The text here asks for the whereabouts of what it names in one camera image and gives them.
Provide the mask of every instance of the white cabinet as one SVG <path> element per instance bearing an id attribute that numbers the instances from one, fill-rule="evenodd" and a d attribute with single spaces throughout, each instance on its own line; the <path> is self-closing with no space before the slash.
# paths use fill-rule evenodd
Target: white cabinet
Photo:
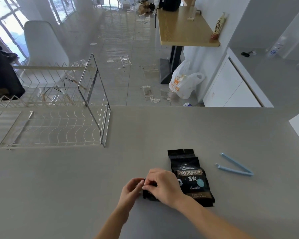
<path id="1" fill-rule="evenodd" d="M 231 61 L 225 59 L 203 98 L 205 106 L 224 106 L 242 82 Z"/>
<path id="2" fill-rule="evenodd" d="M 243 81 L 232 94 L 225 107 L 261 107 L 249 87 Z"/>
<path id="3" fill-rule="evenodd" d="M 205 106 L 261 107 L 228 57 L 224 59 L 203 98 Z"/>

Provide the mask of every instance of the white plastic bag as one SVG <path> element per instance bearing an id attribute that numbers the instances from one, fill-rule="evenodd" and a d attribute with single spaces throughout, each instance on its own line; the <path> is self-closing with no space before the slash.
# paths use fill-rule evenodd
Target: white plastic bag
<path id="1" fill-rule="evenodd" d="M 195 86 L 204 80 L 202 73 L 190 74 L 189 61 L 182 62 L 173 72 L 169 88 L 182 99 L 188 99 Z"/>

